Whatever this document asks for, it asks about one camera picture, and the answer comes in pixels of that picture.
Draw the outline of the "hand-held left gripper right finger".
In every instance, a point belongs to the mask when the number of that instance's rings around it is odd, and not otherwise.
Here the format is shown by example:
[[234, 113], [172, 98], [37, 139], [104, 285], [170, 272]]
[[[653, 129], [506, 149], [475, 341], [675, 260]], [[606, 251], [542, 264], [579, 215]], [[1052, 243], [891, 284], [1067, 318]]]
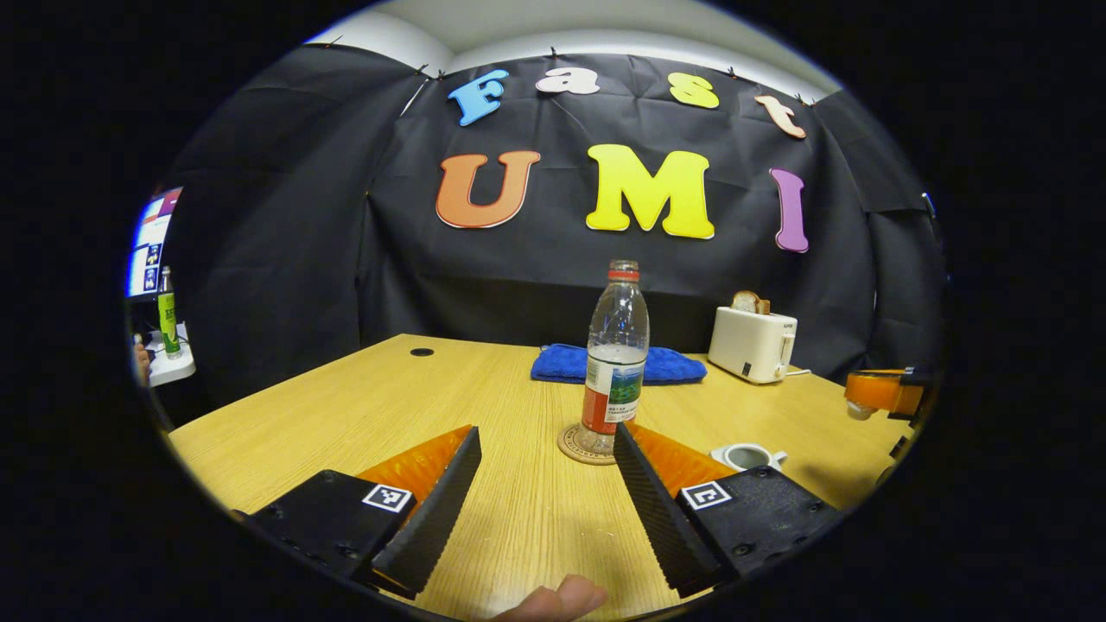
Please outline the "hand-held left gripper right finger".
[[735, 471], [636, 422], [616, 426], [613, 457], [681, 598], [763, 574], [844, 519], [778, 468]]

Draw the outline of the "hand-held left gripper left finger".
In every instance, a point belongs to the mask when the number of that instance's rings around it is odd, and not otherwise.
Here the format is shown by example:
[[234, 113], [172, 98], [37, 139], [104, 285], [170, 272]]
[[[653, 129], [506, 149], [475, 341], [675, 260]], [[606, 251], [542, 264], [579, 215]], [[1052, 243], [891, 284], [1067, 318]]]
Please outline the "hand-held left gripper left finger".
[[453, 532], [481, 462], [473, 425], [359, 475], [320, 470], [246, 523], [330, 574], [413, 599]]

